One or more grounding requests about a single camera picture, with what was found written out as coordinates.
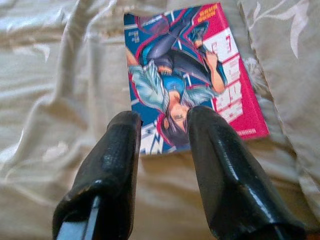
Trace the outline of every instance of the book cover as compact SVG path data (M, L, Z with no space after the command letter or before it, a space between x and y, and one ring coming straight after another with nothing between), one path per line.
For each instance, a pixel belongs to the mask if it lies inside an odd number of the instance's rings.
M243 139L269 134L220 3L124 16L131 107L140 153L190 149L187 112L205 105Z

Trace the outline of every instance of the character arm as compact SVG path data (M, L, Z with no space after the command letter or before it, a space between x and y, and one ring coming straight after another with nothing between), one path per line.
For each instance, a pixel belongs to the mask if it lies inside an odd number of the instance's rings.
M222 76L217 71L218 56L214 52L206 51L205 61L210 69L212 88L220 94L225 90L226 86Z
M128 66L137 66L139 65L138 61L136 60L135 56L132 52L126 47L125 48L125 55L126 55L126 62Z

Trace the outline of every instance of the beige bedspread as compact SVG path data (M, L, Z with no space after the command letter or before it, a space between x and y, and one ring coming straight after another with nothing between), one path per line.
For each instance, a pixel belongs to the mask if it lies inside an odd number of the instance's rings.
M0 1L0 239L50 239L81 161L130 109L124 12L204 3ZM292 211L317 229L319 4L221 3L271 133L247 144ZM189 152L140 158L134 221L132 240L213 239Z

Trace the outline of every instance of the anime character illustration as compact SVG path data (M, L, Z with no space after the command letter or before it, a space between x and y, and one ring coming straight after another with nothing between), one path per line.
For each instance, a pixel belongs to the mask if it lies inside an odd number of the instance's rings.
M178 21L169 25L153 24L153 31L158 34L144 46L139 56L126 49L128 71L139 101L160 111L158 129L170 145L177 147L189 143L188 110L222 93L227 84L217 54L203 45L209 24L192 25L199 9L189 8ZM182 33L189 28L192 30L185 39ZM184 41L179 44L192 49L193 55L174 47L180 39ZM187 86L185 73L203 84Z

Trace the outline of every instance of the character face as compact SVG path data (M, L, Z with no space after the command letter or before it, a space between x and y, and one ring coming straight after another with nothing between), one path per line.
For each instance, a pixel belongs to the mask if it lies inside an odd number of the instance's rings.
M170 116L173 119L173 121L183 130L186 132L184 122L187 118L189 107L183 106L180 103L175 104L171 111Z

